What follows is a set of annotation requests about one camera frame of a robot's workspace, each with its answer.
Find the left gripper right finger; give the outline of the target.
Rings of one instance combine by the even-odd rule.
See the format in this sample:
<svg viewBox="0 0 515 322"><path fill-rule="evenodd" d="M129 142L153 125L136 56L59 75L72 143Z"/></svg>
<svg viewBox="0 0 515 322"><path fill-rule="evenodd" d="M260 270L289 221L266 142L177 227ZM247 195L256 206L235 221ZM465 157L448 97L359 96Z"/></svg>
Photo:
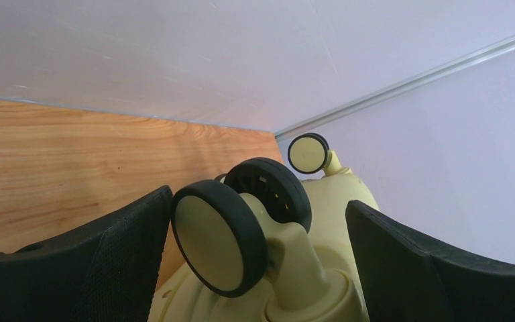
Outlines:
<svg viewBox="0 0 515 322"><path fill-rule="evenodd" d="M350 201L346 222L372 321L515 321L515 264L486 258Z"/></svg>

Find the cream suitcase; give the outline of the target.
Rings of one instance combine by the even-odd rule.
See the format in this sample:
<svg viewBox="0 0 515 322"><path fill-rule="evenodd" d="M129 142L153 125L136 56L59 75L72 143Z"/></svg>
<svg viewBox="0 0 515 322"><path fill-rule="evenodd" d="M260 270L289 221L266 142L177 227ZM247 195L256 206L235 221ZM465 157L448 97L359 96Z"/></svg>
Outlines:
<svg viewBox="0 0 515 322"><path fill-rule="evenodd" d="M317 133L288 165L256 157L175 193L185 263L154 294L150 321L367 321L345 210L377 205Z"/></svg>

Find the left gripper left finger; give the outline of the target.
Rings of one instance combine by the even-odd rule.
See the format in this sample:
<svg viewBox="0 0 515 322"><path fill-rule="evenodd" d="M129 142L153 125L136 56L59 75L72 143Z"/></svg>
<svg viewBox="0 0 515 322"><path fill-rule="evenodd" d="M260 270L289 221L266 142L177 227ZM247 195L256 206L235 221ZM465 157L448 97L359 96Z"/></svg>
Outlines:
<svg viewBox="0 0 515 322"><path fill-rule="evenodd" d="M169 186L80 227L0 252L0 321L147 321Z"/></svg>

